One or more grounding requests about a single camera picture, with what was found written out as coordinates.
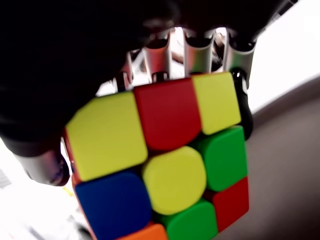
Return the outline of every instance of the gray surface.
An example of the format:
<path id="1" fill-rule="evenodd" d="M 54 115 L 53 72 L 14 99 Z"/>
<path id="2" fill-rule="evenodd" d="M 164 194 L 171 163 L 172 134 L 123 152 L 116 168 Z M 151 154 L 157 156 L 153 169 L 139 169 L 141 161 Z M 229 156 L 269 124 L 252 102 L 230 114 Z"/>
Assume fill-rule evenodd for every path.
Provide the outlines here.
<path id="1" fill-rule="evenodd" d="M 214 240 L 320 239 L 320 77 L 254 118 L 250 209 Z"/>

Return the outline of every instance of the rubik's cube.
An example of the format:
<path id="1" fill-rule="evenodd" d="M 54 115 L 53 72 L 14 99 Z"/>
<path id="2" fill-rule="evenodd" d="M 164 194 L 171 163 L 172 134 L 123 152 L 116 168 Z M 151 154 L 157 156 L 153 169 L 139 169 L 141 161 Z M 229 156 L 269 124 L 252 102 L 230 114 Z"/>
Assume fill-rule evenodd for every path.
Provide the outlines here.
<path id="1" fill-rule="evenodd" d="M 249 209 L 232 75 L 97 97 L 65 129 L 79 204 L 98 240 L 209 240 Z"/>

